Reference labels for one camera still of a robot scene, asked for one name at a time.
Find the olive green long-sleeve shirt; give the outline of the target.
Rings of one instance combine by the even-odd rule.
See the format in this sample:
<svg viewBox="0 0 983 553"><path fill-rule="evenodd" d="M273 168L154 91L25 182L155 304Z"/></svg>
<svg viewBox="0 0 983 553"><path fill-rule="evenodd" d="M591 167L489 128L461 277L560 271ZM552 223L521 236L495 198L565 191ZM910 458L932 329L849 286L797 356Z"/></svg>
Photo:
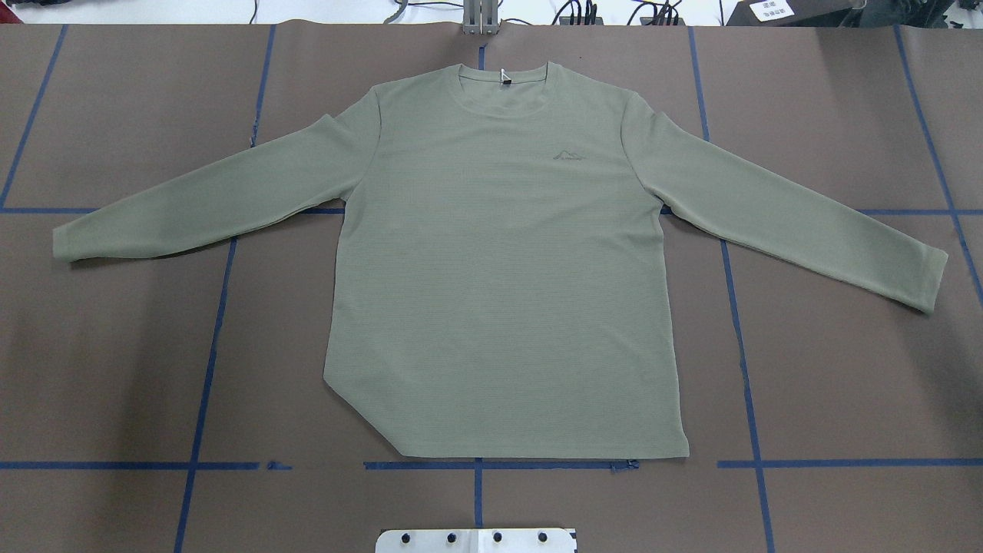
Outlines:
<svg viewBox="0 0 983 553"><path fill-rule="evenodd" d="M178 254L341 200L324 381L401 455L677 459L660 213L934 311L948 255L555 63L453 65L60 225Z"/></svg>

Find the metal base plate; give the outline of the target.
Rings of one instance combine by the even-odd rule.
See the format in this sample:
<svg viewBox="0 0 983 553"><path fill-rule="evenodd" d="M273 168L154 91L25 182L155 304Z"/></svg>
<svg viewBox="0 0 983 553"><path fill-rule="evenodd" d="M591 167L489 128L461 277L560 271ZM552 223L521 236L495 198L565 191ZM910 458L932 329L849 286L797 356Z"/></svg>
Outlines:
<svg viewBox="0 0 983 553"><path fill-rule="evenodd" d="M380 533L376 552L577 552L567 528L393 529Z"/></svg>

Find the black box with label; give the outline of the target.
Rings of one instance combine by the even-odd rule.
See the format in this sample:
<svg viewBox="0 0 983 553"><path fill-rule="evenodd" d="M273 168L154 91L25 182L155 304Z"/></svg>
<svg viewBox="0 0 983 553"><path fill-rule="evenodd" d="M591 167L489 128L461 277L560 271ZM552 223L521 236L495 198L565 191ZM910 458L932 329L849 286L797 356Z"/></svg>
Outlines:
<svg viewBox="0 0 983 553"><path fill-rule="evenodd" d="M741 1L724 24L757 28L847 27L867 4L867 1Z"/></svg>

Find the aluminium frame post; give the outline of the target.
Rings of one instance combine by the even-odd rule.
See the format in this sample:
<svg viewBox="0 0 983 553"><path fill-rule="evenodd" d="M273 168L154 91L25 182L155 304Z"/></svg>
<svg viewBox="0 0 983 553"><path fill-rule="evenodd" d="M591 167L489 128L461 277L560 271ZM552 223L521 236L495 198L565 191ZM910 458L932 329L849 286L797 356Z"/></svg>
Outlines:
<svg viewBox="0 0 983 553"><path fill-rule="evenodd" d="M464 35L496 35L501 28L498 0L464 0L462 32Z"/></svg>

